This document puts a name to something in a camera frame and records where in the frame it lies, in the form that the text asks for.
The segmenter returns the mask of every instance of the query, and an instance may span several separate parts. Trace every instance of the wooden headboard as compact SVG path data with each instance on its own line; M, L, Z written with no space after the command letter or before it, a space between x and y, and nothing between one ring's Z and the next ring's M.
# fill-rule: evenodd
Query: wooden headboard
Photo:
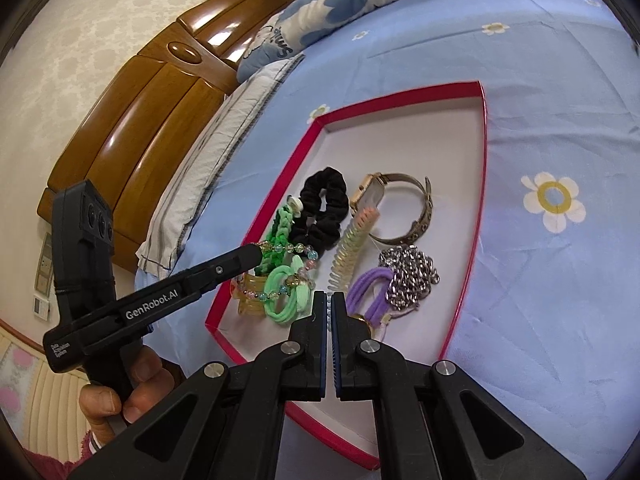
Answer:
M236 60L262 24L293 0L207 0L129 59L58 159L38 204L88 178L113 211L113 262L135 252L160 197L204 126L231 94Z

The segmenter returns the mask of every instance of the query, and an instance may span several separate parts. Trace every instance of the silver bolt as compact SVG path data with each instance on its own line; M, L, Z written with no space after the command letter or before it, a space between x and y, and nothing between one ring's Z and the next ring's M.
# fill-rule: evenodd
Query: silver bolt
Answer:
M280 345L283 354L293 355L300 352L300 343L297 341L285 341Z
M451 361L438 361L436 363L436 371L440 375L453 375L456 373L456 365Z
M380 350L380 343L375 339L365 339L362 343L360 343L360 350L366 352L367 354L373 354L373 352L377 352Z
M223 373L225 373L225 366L222 363L209 363L204 367L204 374L212 379L220 377Z

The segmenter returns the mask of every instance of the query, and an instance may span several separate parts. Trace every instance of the silver chain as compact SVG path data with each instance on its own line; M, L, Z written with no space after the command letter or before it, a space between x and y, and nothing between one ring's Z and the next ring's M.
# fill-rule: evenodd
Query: silver chain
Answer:
M433 260L415 245L396 246L380 253L378 266L393 270L386 290L387 302L396 310L415 308L431 293L431 285L440 281Z

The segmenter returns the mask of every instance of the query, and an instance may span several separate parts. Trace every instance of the bed sheet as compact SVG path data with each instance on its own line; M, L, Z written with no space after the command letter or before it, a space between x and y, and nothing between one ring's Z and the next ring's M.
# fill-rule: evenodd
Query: bed sheet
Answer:
M640 60L601 0L399 0L305 50L219 184L175 271L238 245L310 119L480 80L488 168L448 357L590 480L640 428ZM139 272L138 287L151 277ZM213 293L147 342L191 374L225 360ZM277 478L378 478L287 422Z

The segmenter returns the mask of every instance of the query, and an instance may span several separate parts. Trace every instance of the finger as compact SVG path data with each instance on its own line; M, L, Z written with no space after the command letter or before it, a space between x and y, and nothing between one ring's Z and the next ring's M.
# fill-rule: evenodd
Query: finger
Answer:
M162 361L151 348L143 346L130 368L131 377L137 383L151 379L162 369Z
M98 442L110 442L114 434L105 417L120 413L122 404L116 392L106 386L86 384L80 390L78 404Z
M174 389L174 377L164 368L144 383L140 383L124 403L122 415L135 422Z

